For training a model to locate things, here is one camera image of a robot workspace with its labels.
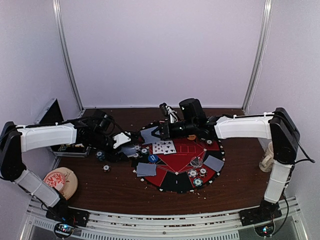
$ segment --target blue poker chip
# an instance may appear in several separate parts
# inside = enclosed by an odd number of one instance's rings
[[[158,161],[158,156],[155,154],[152,154],[152,155],[148,156],[148,160],[150,163],[155,163]]]
[[[202,185],[202,180],[200,178],[195,178],[193,180],[193,184],[196,186],[196,187],[200,187]]]

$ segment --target metal bar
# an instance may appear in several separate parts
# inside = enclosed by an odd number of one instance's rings
[[[265,0],[258,47],[255,55],[253,68],[252,68],[250,82],[249,82],[248,89],[246,91],[244,102],[242,105],[242,110],[244,111],[244,113],[248,113],[248,107],[250,105],[250,101],[252,100],[253,94],[255,92],[254,89],[259,77],[261,60],[266,47],[266,41],[267,41],[267,36],[269,32],[272,5],[273,5],[273,0]]]
[[[84,107],[83,107],[81,99],[80,99],[79,90],[77,88],[74,72],[73,72],[72,66],[71,66],[70,56],[69,56],[69,52],[68,52],[68,48],[67,48],[65,30],[64,30],[64,25],[63,25],[63,21],[62,21],[60,0],[53,0],[52,3],[53,3],[54,17],[55,17],[56,25],[58,28],[59,37],[60,37],[64,65],[65,65],[67,76],[68,76],[68,79],[69,79],[69,82],[71,85],[72,93],[75,97],[77,107],[78,107],[79,111],[81,112],[84,109]]]

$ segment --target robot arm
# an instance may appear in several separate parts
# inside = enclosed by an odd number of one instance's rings
[[[123,154],[119,154],[121,145],[132,139],[123,132],[113,136],[106,134],[111,123],[114,124],[113,118],[100,110],[91,117],[52,125],[25,126],[7,122],[0,136],[1,176],[36,196],[59,218],[69,219],[67,201],[25,166],[21,154],[36,148],[82,143],[104,150],[113,158],[122,158]]]
[[[268,186],[256,214],[270,218],[278,209],[278,201],[288,185],[298,151],[300,133],[283,108],[260,115],[223,115],[206,117],[198,99],[186,99],[179,104],[184,120],[165,121],[152,131],[162,140],[196,135],[200,140],[228,138],[263,138],[272,140],[275,163]]]

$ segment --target white backdrop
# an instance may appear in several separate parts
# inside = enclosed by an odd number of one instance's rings
[[[0,0],[0,129],[8,121],[33,124],[51,98],[63,117],[79,115],[67,77],[52,0]],[[44,178],[55,156],[46,148],[24,152],[27,167]],[[30,196],[0,180],[0,239],[17,240]]]
[[[63,0],[84,107],[241,107],[264,0]]]
[[[316,160],[298,163],[286,190],[296,196],[319,239],[320,213],[320,1],[274,1],[269,39],[250,114],[284,107],[300,131],[300,142]],[[297,160],[305,158],[300,151]]]

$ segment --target black bracket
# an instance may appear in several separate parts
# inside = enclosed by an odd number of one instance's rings
[[[89,219],[89,212],[84,211],[84,210],[79,210],[79,209],[74,209],[74,208],[69,208],[67,209],[68,215],[70,216],[70,219],[66,219],[65,223],[70,225],[70,226],[79,226],[79,227],[86,227],[87,222]],[[61,220],[56,217],[55,215],[52,214],[52,212],[47,211],[45,217],[47,219],[52,219],[57,222],[61,222]]]
[[[282,216],[279,203],[271,203],[262,200],[260,206],[239,212],[242,226],[255,225]]]

